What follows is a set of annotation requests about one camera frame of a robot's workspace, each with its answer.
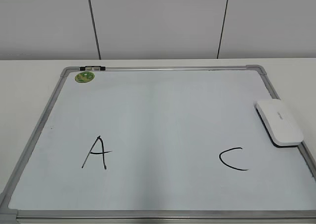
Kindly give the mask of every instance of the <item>black marker writing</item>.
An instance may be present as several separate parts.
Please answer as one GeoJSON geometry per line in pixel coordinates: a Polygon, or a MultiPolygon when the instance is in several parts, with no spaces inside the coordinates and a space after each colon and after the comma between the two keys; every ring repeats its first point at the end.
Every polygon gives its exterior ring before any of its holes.
{"type": "Polygon", "coordinates": [[[221,152],[221,153],[219,154],[219,159],[221,160],[221,162],[223,162],[223,164],[224,164],[225,166],[228,166],[228,167],[230,167],[230,168],[232,168],[232,169],[235,169],[235,170],[238,170],[238,171],[247,171],[248,169],[244,170],[244,169],[239,169],[239,168],[230,166],[230,165],[226,164],[226,163],[222,160],[222,157],[221,157],[221,156],[222,156],[225,152],[232,151],[232,150],[235,150],[235,149],[242,149],[242,148],[241,148],[241,147],[234,147],[234,148],[228,149],[228,150],[226,150],[226,151],[223,151],[223,152],[221,152]]]}
{"type": "Polygon", "coordinates": [[[82,165],[81,168],[84,167],[84,165],[85,165],[85,163],[86,163],[86,161],[87,161],[87,159],[88,159],[88,157],[89,157],[90,154],[93,154],[93,155],[100,155],[100,154],[102,154],[103,166],[104,166],[104,169],[106,170],[106,169],[107,169],[107,166],[105,165],[104,154],[105,154],[105,153],[109,153],[109,152],[112,152],[112,151],[104,151],[103,140],[102,140],[102,138],[101,138],[100,136],[98,136],[97,139],[95,140],[94,144],[92,145],[91,149],[89,150],[89,153],[88,153],[87,157],[85,158],[84,163],[83,163],[83,165],[82,165]],[[94,145],[97,143],[98,140],[100,140],[100,142],[101,142],[102,152],[92,152],[92,149],[93,149],[94,145]]]}

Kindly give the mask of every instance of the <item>table surface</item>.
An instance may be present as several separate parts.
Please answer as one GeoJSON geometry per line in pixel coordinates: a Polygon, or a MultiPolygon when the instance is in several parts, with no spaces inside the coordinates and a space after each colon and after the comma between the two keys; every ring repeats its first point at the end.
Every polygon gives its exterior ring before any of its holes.
{"type": "Polygon", "coordinates": [[[180,67],[262,65],[316,157],[316,58],[0,61],[0,192],[60,77],[68,66],[180,67]]]}

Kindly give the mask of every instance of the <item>whiteboard eraser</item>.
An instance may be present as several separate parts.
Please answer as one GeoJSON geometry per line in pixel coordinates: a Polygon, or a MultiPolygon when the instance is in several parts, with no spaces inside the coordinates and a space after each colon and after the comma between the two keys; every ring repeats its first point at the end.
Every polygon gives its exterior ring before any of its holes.
{"type": "Polygon", "coordinates": [[[281,100],[259,100],[255,106],[276,147],[295,147],[303,141],[302,131],[281,100]]]}

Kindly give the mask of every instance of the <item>whiteboard surface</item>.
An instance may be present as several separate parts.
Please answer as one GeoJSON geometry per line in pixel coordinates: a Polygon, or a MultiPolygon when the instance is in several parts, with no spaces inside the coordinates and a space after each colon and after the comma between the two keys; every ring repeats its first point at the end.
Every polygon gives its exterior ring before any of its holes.
{"type": "MultiPolygon", "coordinates": [[[[276,148],[255,71],[71,73],[12,195],[19,210],[312,210],[297,148],[276,148]],[[90,155],[97,136],[102,155],[90,155]],[[237,171],[228,164],[249,169],[237,171]]],[[[94,152],[101,152],[97,143],[94,152]]]]}

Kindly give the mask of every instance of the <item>round magnet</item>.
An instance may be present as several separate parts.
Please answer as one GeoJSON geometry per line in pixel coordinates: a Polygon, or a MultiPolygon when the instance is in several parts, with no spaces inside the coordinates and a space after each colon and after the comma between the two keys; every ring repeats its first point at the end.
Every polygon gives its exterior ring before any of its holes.
{"type": "Polygon", "coordinates": [[[76,75],[75,81],[78,83],[87,83],[91,82],[94,78],[94,74],[92,72],[80,72],[76,75]]]}

